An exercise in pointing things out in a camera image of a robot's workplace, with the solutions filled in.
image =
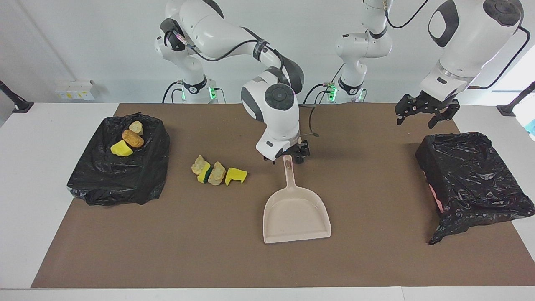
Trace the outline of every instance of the yellow sponge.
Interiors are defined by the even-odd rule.
[[[128,145],[126,145],[126,142],[124,140],[117,142],[112,147],[110,147],[110,149],[112,154],[121,157],[127,157],[134,153],[134,151],[132,151],[132,149]]]
[[[205,162],[201,170],[201,173],[197,176],[197,181],[203,184],[208,183],[208,178],[210,177],[211,173],[212,173],[212,165],[210,165],[210,163],[208,162]]]
[[[243,181],[245,181],[245,177],[247,177],[246,171],[231,167],[227,171],[225,184],[228,186],[232,180],[241,181],[241,183],[243,184]]]

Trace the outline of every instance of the cable clip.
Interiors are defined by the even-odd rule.
[[[253,50],[253,57],[260,62],[260,54],[262,50],[269,44],[266,40],[261,39],[256,42],[255,49]]]

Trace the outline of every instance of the white table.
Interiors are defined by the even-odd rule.
[[[66,183],[102,119],[117,104],[36,103],[0,127],[0,300],[534,300],[519,288],[30,289],[71,203]],[[461,132],[486,134],[535,199],[535,142],[494,107],[463,106]],[[535,258],[535,217],[514,221]]]

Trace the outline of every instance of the white wall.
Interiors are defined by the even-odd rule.
[[[158,102],[167,85],[180,78],[175,66],[160,59],[153,50],[167,0],[4,0],[7,7],[16,1],[23,4],[75,76],[96,82],[102,92],[98,101]],[[341,59],[334,52],[337,37],[362,31],[358,16],[361,1],[217,2],[229,22],[249,27],[301,65],[306,77],[305,91],[316,83],[329,81],[340,66]],[[397,102],[405,93],[419,92],[419,82],[441,55],[426,27],[442,2],[430,0],[409,26],[389,29],[394,40],[392,53],[386,58],[367,60],[367,101]],[[400,24],[407,20],[420,3],[397,0],[391,12],[392,22]],[[535,32],[535,3],[524,0],[523,5],[524,26]],[[20,12],[0,9],[2,80],[29,100],[58,101],[53,93],[54,82],[66,79],[68,74],[53,63],[48,52],[40,49],[41,45],[33,44],[32,33],[21,26],[23,17]],[[523,40],[523,33],[515,35],[475,84],[491,82]],[[247,56],[203,64],[230,102],[239,102],[240,86],[265,69]],[[461,101],[480,102],[485,95],[468,91]]]

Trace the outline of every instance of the dustpan handle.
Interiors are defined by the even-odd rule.
[[[284,171],[286,172],[286,187],[297,187],[294,177],[294,162],[291,155],[284,155]]]

